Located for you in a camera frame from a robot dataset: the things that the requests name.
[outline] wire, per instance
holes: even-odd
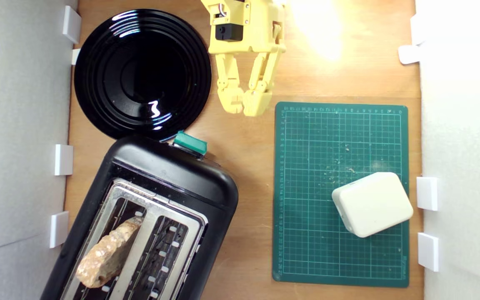
[[[223,11],[223,4],[220,3],[220,4],[217,5],[217,7],[218,7],[217,9],[220,10],[220,15],[221,15],[222,17],[225,17],[225,16],[227,15],[227,13],[225,13],[225,12]]]

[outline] white wall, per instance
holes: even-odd
[[[423,175],[438,177],[440,271],[426,300],[480,299],[480,0],[417,0],[432,25],[421,45]]]
[[[68,140],[65,4],[77,0],[0,0],[0,299],[38,298],[59,253],[48,228],[65,191],[53,175]]]

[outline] wooden table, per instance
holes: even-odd
[[[187,130],[206,140],[212,157],[234,178],[238,209],[223,242],[202,299],[423,299],[423,268],[417,263],[417,232],[423,215],[410,223],[410,286],[407,289],[307,285],[275,282],[271,276],[274,109],[278,101],[398,104],[408,106],[410,190],[421,173],[419,69],[402,66],[398,46],[410,42],[413,0],[289,0],[287,53],[278,67],[274,98],[264,116],[227,114],[213,80],[211,96]],[[210,36],[208,13],[198,0],[80,0],[80,41],[101,22],[122,11],[157,8]],[[244,87],[254,55],[238,59]],[[65,209],[73,222],[103,156],[113,140],[86,119],[72,92],[69,144],[75,147]]]

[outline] bread slice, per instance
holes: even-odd
[[[90,249],[75,274],[83,285],[99,288],[120,274],[142,221],[142,217],[130,218]]]

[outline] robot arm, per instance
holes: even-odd
[[[284,6],[273,0],[201,0],[210,13],[208,53],[217,64],[218,96],[228,113],[263,114],[274,85],[275,70],[284,45]],[[236,53],[259,53],[249,88],[240,87]]]

